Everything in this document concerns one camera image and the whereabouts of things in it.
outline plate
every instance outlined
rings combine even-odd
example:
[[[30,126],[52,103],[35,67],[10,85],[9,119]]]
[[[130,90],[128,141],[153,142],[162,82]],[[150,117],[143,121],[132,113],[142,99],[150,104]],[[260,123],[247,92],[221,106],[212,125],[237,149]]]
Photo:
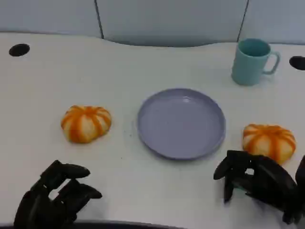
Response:
[[[141,106],[140,139],[170,159],[196,159],[218,149],[225,137],[222,110],[209,96],[191,89],[168,89]]]

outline white wall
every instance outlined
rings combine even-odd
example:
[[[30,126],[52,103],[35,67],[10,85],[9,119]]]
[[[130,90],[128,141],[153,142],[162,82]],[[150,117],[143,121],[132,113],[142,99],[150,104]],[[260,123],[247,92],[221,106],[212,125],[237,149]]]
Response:
[[[101,37],[94,0],[0,0],[0,31]]]
[[[235,42],[246,0],[97,0],[105,39],[157,46]]]
[[[241,39],[305,43],[305,0],[249,0]]]

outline mug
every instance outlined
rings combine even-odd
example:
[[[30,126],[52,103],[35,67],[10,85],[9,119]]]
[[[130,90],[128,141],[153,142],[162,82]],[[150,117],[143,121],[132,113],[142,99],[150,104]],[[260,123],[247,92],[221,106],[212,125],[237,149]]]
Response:
[[[275,65],[270,71],[265,71],[264,67],[271,54],[276,56]],[[260,39],[246,39],[237,45],[232,78],[240,85],[255,85],[259,83],[262,74],[274,74],[280,60],[280,53],[271,51],[268,43]]]

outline pumpkin-shaped bun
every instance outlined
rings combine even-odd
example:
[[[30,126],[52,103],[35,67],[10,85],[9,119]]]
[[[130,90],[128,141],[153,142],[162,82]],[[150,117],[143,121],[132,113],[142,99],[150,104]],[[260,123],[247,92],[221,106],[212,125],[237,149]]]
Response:
[[[107,133],[110,126],[110,113],[99,106],[72,106],[61,121],[67,139],[76,143],[89,143]]]
[[[250,124],[244,129],[243,148],[253,155],[264,155],[282,164],[295,152],[295,137],[278,125]]]

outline table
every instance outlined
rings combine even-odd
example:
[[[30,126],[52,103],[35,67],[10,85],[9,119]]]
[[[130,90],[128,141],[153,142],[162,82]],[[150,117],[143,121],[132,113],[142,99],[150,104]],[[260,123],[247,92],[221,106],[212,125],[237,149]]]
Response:
[[[29,53],[10,56],[18,43],[29,44]],[[284,166],[294,177],[305,149],[305,73],[292,68],[289,59],[304,55],[305,46],[272,45],[282,55],[278,71],[253,87],[238,86],[230,77],[235,47],[135,47],[81,36],[0,34],[0,223],[13,221],[22,195],[58,159],[87,167],[91,175],[82,182],[103,194],[79,219],[189,229],[295,228],[242,191],[224,206],[222,184],[213,173],[228,149],[241,149],[243,127],[262,123],[295,134],[297,151]],[[142,102],[176,87],[201,91],[222,108],[226,138],[212,156],[170,161],[140,142],[135,120]],[[74,104],[109,109],[110,132],[89,145],[69,143],[60,121]]]

